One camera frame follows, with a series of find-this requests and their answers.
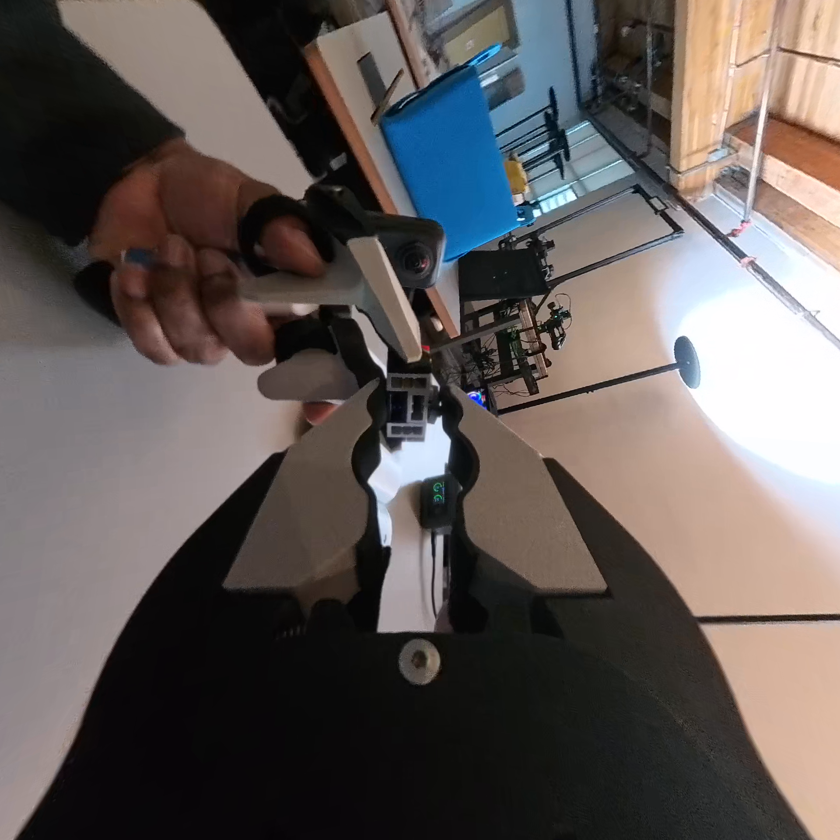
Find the black monitor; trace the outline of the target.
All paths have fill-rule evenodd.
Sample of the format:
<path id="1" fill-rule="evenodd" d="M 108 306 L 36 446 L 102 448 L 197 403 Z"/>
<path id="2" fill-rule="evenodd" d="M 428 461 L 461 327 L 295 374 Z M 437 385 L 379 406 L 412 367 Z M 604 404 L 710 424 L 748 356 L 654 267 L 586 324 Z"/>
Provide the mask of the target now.
<path id="1" fill-rule="evenodd" d="M 521 300 L 549 291 L 545 268 L 530 248 L 474 250 L 459 258 L 457 268 L 462 301 Z"/>

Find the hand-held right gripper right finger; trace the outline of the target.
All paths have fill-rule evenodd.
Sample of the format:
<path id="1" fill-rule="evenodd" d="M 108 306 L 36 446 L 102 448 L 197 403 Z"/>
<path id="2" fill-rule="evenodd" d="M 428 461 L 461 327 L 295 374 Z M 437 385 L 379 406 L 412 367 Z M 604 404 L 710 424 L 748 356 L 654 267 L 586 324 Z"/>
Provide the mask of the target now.
<path id="1" fill-rule="evenodd" d="M 538 601 L 608 584 L 541 454 L 455 386 L 441 394 L 458 491 L 448 543 L 455 632 L 526 629 Z"/>

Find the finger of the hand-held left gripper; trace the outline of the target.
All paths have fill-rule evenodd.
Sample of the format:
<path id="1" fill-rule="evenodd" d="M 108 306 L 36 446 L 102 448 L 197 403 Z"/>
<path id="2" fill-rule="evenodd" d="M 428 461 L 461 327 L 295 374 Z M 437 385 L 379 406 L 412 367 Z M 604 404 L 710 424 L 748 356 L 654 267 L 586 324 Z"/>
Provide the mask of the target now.
<path id="1" fill-rule="evenodd" d="M 346 246 L 362 277 L 362 291 L 354 305 L 391 350 L 407 363 L 419 362 L 424 350 L 417 316 L 380 240 L 351 238 Z"/>

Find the black metal frame stand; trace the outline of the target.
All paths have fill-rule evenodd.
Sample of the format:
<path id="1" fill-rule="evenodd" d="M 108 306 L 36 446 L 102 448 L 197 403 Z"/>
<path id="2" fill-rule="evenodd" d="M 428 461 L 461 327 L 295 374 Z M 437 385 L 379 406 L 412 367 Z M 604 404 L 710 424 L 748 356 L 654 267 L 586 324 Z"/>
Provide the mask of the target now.
<path id="1" fill-rule="evenodd" d="M 667 226 L 668 232 L 562 274 L 558 274 L 550 266 L 550 253 L 556 249 L 557 243 L 555 240 L 551 240 L 549 234 L 562 226 L 575 224 L 584 218 L 588 218 L 588 216 L 599 214 L 607 208 L 611 208 L 631 198 L 638 199 L 642 202 L 658 221 Z M 515 251 L 523 248 L 533 250 L 537 255 L 540 267 L 548 272 L 545 276 L 545 285 L 546 291 L 551 291 L 569 280 L 583 277 L 608 266 L 613 266 L 625 259 L 641 255 L 661 245 L 666 245 L 682 238 L 685 230 L 672 218 L 669 210 L 669 205 L 661 197 L 651 194 L 641 183 L 634 183 L 624 187 L 622 190 L 602 197 L 593 203 L 557 217 L 551 222 L 541 224 L 538 227 L 527 227 L 522 234 L 507 234 L 499 239 L 497 248 L 501 251 Z"/>

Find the blue felt desk divider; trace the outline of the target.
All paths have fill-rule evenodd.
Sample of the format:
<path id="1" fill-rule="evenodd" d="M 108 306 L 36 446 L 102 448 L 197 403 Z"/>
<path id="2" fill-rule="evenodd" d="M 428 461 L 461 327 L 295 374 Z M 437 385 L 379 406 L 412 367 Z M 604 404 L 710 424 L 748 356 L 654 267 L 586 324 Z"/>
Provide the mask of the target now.
<path id="1" fill-rule="evenodd" d="M 380 126 L 416 214 L 444 230 L 446 261 L 519 225 L 476 66 L 404 97 Z"/>

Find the person's left forearm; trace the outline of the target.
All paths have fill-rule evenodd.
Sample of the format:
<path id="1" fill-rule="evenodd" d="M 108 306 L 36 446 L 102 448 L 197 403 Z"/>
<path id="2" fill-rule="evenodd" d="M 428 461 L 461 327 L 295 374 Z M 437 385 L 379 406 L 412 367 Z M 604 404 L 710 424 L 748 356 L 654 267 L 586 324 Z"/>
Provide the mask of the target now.
<path id="1" fill-rule="evenodd" d="M 183 131 L 63 24 L 56 2 L 1 2 L 1 199 L 70 246 L 109 189 Z"/>

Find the row of black stools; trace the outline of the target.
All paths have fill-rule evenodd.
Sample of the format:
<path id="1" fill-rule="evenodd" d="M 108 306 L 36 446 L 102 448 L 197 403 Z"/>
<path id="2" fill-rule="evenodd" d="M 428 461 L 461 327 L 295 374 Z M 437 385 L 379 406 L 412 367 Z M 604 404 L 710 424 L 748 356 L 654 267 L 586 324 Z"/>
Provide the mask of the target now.
<path id="1" fill-rule="evenodd" d="M 551 172 L 564 177 L 565 166 L 571 162 L 571 147 L 560 125 L 554 87 L 549 87 L 544 106 L 498 132 L 496 139 L 502 157 L 520 163 L 529 182 Z"/>

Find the black power adapter box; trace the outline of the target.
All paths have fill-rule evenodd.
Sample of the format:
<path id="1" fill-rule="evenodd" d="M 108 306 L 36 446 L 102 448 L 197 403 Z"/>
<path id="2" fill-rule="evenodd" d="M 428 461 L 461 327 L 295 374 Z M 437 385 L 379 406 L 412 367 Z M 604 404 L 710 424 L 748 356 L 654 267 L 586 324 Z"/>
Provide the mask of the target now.
<path id="1" fill-rule="evenodd" d="M 456 519 L 460 484 L 449 472 L 425 478 L 419 491 L 419 523 L 429 532 L 450 533 Z"/>

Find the wooden stick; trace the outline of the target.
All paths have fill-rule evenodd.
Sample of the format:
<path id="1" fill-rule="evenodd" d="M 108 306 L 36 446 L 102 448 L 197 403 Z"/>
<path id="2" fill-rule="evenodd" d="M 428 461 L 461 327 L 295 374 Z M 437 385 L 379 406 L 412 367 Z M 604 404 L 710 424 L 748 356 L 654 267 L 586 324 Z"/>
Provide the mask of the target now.
<path id="1" fill-rule="evenodd" d="M 397 89 L 400 87 L 403 78 L 405 76 L 405 71 L 403 68 L 399 69 L 395 74 L 392 82 L 389 86 L 384 90 L 384 95 L 378 104 L 375 106 L 373 113 L 371 114 L 371 125 L 378 125 L 382 120 L 385 112 L 393 105 L 393 101 L 395 99 Z"/>

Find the brown framed picture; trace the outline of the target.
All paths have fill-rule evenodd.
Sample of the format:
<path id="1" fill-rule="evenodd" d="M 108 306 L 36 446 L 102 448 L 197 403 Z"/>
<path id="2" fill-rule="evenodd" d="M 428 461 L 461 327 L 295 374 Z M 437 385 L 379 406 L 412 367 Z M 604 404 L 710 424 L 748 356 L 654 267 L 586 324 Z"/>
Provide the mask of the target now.
<path id="1" fill-rule="evenodd" d="M 481 1 L 448 16 L 435 36 L 447 62 L 466 63 L 493 46 L 517 51 L 521 38 L 514 9 L 512 1 Z"/>

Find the person's left hand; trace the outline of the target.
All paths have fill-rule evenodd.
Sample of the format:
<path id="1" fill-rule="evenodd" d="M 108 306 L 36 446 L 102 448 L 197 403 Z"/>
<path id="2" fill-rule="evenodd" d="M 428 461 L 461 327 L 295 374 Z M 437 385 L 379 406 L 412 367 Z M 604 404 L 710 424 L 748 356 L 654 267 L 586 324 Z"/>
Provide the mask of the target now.
<path id="1" fill-rule="evenodd" d="M 112 267 L 117 318 L 156 364 L 272 361 L 270 319 L 238 294 L 238 222 L 275 189 L 183 140 L 137 162 L 103 198 L 88 253 Z"/>

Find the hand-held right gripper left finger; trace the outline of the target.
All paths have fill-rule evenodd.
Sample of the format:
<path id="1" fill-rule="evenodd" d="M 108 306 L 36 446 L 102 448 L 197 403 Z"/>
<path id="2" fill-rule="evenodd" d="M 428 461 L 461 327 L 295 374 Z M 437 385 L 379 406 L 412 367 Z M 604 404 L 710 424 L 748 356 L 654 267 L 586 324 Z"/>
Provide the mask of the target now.
<path id="1" fill-rule="evenodd" d="M 382 460 L 382 380 L 363 386 L 283 455 L 226 578 L 228 592 L 292 595 L 305 615 L 345 605 L 374 632 L 390 562 L 370 478 Z"/>

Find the red grey brick model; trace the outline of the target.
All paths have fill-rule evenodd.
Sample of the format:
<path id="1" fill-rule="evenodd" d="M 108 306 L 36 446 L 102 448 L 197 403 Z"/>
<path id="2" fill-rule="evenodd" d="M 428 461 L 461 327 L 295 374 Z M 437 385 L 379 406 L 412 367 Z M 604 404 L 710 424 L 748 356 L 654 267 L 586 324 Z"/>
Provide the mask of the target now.
<path id="1" fill-rule="evenodd" d="M 384 436 L 388 445 L 423 443 L 427 427 L 438 415 L 439 388 L 432 372 L 393 372 L 385 382 L 387 418 Z"/>

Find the wooden post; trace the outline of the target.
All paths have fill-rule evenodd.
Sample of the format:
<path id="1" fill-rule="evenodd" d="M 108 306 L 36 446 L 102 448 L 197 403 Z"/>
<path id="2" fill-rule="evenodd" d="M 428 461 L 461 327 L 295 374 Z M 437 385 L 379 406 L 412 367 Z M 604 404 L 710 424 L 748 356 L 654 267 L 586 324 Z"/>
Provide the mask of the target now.
<path id="1" fill-rule="evenodd" d="M 668 179 L 678 194 L 708 193 L 722 167 L 740 1 L 676 1 Z"/>

